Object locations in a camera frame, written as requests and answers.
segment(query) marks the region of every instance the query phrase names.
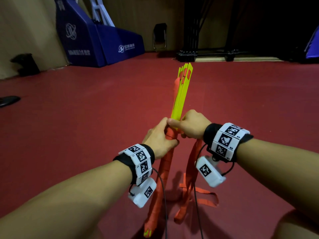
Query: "red carpet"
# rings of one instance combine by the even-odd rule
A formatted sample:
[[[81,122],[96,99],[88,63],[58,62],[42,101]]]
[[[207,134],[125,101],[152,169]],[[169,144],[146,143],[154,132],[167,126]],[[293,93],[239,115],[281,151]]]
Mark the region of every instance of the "red carpet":
[[[66,67],[1,81],[1,96],[17,95],[22,100],[0,109],[0,216],[141,142],[149,128],[170,115],[180,65],[171,58],[145,54],[104,68]],[[192,65],[184,113],[195,109],[215,123],[247,128],[258,139],[319,152],[313,129],[318,124],[318,65]],[[182,140],[175,149],[169,198],[179,195],[177,186],[193,143]],[[210,189],[201,176],[197,186]],[[211,190],[217,192],[220,204],[200,206],[207,239],[269,238],[281,216],[292,209],[238,165],[225,183]],[[141,238],[148,205],[138,209],[124,195],[100,223],[106,238]],[[182,225],[173,222],[178,205],[168,203],[168,207],[170,238],[200,238],[194,206]],[[157,230],[152,238],[161,238],[161,233]]]

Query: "hand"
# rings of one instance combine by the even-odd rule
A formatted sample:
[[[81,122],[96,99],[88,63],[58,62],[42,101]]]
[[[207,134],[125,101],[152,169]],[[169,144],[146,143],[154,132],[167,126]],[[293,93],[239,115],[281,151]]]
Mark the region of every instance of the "hand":
[[[151,147],[154,152],[155,159],[164,157],[169,150],[175,148],[179,144],[179,141],[176,139],[167,140],[165,138],[164,130],[166,127],[167,117],[164,117],[156,127],[148,130],[148,133],[142,142],[143,144]]]
[[[169,118],[167,124],[170,127],[181,129],[184,132],[184,134],[181,134],[182,138],[187,136],[203,140],[205,129],[211,122],[202,113],[189,110],[181,121]]]

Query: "floor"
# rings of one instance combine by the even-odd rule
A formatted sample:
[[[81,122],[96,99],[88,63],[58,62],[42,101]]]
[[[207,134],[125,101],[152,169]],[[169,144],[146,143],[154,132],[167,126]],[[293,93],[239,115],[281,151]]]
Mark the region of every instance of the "floor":
[[[141,142],[149,128],[169,116],[173,82],[181,63],[145,54],[103,68],[66,67],[0,82],[0,94],[21,96],[0,110],[0,216],[71,176],[110,162]],[[184,113],[202,112],[212,122],[233,122],[258,139],[319,152],[319,65],[287,62],[194,63]],[[180,195],[194,141],[175,149],[167,197]],[[229,164],[222,164],[227,170]],[[292,207],[238,165],[216,189],[199,176],[197,186],[219,196],[217,208],[200,206],[207,239],[268,239]],[[209,199],[209,195],[199,195]],[[100,228],[106,238],[142,238],[148,204],[138,209],[123,195]],[[168,202],[170,238],[200,238],[196,210],[185,222]],[[153,238],[161,238],[161,220]]]

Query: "black metal frame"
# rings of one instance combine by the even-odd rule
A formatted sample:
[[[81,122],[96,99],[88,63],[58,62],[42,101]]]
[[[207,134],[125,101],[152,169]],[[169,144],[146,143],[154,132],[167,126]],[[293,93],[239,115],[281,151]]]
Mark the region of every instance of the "black metal frame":
[[[232,48],[233,37],[241,16],[238,17],[239,4],[241,0],[234,0],[232,14],[228,28],[225,47],[219,48],[198,48],[199,32],[204,24],[207,14],[214,0],[185,0],[184,8],[184,45],[177,53],[177,60],[180,62],[194,62],[197,56],[224,55],[226,61],[233,61],[236,54],[248,53],[240,52]]]

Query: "forearm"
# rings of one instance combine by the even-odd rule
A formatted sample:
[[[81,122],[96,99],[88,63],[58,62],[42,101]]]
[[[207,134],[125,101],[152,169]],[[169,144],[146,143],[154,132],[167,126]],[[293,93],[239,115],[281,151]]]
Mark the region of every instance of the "forearm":
[[[252,139],[238,147],[237,163],[319,224],[319,154]]]
[[[98,222],[128,188],[132,173],[119,161],[44,191],[0,219],[0,238],[76,238]]]

